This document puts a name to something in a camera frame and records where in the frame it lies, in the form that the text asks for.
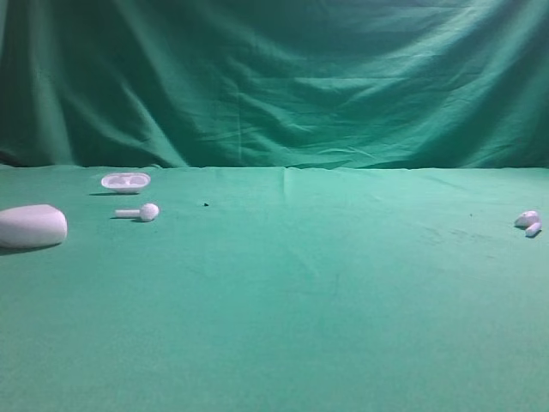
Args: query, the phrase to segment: white earbud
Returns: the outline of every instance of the white earbud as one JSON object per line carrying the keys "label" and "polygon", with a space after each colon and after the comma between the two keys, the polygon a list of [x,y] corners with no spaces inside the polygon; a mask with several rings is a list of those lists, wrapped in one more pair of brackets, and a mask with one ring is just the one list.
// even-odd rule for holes
{"label": "white earbud", "polygon": [[114,215],[120,218],[140,218],[142,221],[153,221],[159,213],[160,209],[154,203],[145,203],[140,209],[115,210]]}

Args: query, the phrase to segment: wrinkled fabric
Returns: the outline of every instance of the wrinkled fabric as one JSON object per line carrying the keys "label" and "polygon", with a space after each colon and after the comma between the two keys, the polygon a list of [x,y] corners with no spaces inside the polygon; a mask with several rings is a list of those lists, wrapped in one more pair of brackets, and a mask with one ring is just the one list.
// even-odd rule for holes
{"label": "wrinkled fabric", "polygon": [[549,164],[547,0],[3,9],[5,164]]}

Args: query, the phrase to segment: green backdrop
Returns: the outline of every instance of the green backdrop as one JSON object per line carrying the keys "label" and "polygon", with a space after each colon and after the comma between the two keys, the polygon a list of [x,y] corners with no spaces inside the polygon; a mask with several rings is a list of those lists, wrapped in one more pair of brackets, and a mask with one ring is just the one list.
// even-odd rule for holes
{"label": "green backdrop", "polygon": [[0,161],[544,167],[547,0],[0,0]]}

